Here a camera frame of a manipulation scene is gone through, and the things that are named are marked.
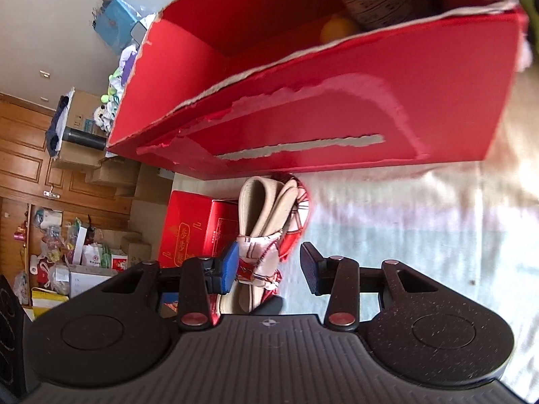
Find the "small red gift box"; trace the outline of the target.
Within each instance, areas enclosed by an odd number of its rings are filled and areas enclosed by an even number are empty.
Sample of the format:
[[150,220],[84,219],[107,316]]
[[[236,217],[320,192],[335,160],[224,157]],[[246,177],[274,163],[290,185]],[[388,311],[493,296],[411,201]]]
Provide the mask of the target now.
[[193,257],[219,257],[239,235],[236,201],[173,191],[158,254],[161,268]]

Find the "green white frog toys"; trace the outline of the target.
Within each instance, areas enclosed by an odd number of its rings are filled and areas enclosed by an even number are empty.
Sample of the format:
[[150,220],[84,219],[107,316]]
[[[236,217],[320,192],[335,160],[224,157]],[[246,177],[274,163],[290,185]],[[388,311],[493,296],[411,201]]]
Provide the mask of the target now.
[[135,44],[122,50],[118,68],[109,75],[107,92],[100,97],[100,106],[95,109],[94,123],[106,134],[110,134],[118,115],[123,92],[132,72],[138,48]]

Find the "orange bottle gourd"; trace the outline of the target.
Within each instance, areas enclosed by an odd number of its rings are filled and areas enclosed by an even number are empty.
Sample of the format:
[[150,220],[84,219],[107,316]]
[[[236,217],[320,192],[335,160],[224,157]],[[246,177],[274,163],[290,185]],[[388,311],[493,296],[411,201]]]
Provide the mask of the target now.
[[343,15],[334,15],[322,27],[320,41],[322,44],[328,44],[336,40],[357,35],[360,32],[360,27],[351,18]]

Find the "pink plush toy left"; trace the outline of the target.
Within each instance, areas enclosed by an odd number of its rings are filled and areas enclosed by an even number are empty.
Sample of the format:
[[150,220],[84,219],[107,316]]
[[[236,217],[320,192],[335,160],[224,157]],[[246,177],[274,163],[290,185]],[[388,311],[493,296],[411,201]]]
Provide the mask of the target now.
[[533,64],[534,54],[526,34],[522,34],[518,44],[515,71],[524,72]]

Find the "cardboard boxes pile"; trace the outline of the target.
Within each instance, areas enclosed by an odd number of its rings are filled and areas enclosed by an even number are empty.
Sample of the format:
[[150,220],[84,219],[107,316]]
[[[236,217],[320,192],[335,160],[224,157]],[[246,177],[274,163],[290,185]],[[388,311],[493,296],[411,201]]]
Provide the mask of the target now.
[[140,240],[152,247],[151,258],[158,255],[164,217],[172,191],[172,175],[168,171],[116,156],[106,150],[90,149],[62,140],[65,127],[82,130],[104,138],[107,134],[94,123],[93,114],[100,106],[98,97],[82,90],[71,90],[59,99],[57,126],[46,138],[54,165],[82,174],[82,182],[90,187],[90,197],[99,190],[113,193],[112,202],[103,207],[110,212],[113,204],[128,207],[128,228],[141,234]]

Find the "black cylinder bottle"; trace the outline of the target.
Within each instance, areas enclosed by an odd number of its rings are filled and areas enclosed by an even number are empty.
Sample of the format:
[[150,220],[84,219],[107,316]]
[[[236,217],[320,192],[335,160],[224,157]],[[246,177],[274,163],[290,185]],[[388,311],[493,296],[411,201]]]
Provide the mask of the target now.
[[107,144],[107,139],[102,136],[70,127],[65,127],[62,140],[97,150],[104,150]]

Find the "large red cardboard box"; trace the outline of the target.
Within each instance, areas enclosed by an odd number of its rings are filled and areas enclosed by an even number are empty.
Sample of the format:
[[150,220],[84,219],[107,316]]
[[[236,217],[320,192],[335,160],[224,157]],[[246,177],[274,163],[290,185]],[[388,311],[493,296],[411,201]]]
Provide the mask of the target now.
[[173,0],[151,25],[111,152],[204,180],[482,160],[525,41],[518,0],[323,43],[343,0]]

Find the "wooden door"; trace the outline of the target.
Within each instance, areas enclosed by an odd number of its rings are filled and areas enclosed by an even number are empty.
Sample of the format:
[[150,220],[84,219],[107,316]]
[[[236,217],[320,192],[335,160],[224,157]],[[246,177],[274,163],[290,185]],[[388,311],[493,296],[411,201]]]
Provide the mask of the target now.
[[31,211],[56,209],[68,221],[90,220],[100,228],[124,230],[131,201],[112,187],[91,185],[85,174],[62,170],[46,151],[45,130],[51,117],[10,102],[1,102],[1,274],[8,280],[25,269],[27,246],[23,227],[30,226]]

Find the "blue gift bag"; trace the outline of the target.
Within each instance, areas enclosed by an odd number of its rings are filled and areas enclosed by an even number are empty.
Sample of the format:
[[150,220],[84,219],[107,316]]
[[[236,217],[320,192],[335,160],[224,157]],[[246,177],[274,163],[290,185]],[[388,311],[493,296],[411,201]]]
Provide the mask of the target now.
[[100,0],[92,28],[116,56],[128,46],[140,46],[148,30],[142,15],[124,0]]

